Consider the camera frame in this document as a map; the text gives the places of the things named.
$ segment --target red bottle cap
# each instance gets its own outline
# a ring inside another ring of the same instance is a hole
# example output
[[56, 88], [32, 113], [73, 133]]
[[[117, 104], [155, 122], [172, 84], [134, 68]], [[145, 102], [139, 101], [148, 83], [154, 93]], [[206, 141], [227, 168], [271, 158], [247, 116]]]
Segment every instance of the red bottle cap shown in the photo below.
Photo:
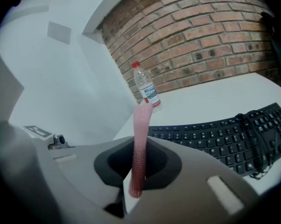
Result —
[[134, 62], [134, 63], [131, 64], [132, 68], [136, 68], [138, 66], [140, 66], [140, 62]]

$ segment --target white label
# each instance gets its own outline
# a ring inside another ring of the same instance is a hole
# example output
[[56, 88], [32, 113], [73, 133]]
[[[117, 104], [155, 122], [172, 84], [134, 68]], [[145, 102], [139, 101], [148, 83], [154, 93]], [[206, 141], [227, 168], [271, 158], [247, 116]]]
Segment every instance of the white label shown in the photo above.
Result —
[[145, 89], [141, 89], [140, 92], [143, 98], [148, 98], [148, 101], [152, 104], [155, 104], [159, 101], [158, 94], [156, 92], [154, 84], [151, 84]]

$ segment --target white tabletop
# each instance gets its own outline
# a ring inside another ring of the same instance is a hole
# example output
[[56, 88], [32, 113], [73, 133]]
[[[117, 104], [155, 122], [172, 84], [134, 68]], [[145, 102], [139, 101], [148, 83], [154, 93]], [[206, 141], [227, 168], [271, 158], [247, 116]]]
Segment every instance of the white tabletop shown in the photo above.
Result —
[[[256, 74], [208, 82], [159, 95], [162, 110], [153, 113], [151, 126], [188, 125], [234, 117], [238, 113], [258, 110], [274, 102], [281, 107], [281, 87]], [[133, 116], [114, 140], [133, 136]], [[281, 181], [281, 158], [257, 181], [244, 179], [262, 194]]]

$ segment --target black keyboard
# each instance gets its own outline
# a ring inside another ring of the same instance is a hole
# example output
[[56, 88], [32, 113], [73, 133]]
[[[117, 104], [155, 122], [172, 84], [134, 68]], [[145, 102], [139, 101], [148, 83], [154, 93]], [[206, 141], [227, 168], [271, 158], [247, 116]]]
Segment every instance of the black keyboard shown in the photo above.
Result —
[[[246, 176], [281, 157], [281, 108], [274, 103], [245, 117], [246, 121], [236, 116], [193, 125], [150, 126], [148, 135], [199, 149]], [[266, 155], [261, 155], [262, 145], [267, 146]]]

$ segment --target white wall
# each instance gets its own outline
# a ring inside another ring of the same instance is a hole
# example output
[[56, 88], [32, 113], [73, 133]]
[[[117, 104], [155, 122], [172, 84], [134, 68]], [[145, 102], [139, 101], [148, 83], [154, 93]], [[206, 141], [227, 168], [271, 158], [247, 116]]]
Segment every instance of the white wall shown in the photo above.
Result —
[[[76, 145], [112, 140], [136, 106], [133, 95], [101, 35], [81, 35], [80, 20], [72, 17], [74, 1], [25, 0], [23, 8], [42, 1], [49, 3], [48, 12], [0, 29], [0, 55], [25, 88], [10, 122], [62, 133]], [[70, 45], [47, 37], [49, 21], [72, 29]]]

